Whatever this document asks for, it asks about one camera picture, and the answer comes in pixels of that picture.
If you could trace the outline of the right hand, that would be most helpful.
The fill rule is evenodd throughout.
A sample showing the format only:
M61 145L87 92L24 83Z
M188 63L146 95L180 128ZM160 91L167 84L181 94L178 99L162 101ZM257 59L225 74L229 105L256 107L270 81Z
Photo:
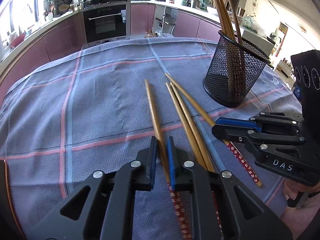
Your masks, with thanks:
M280 218L291 230L293 239L298 239L319 213L319 184L308 187L285 179L283 192L287 200L295 200L299 192L309 192L300 208L287 207Z

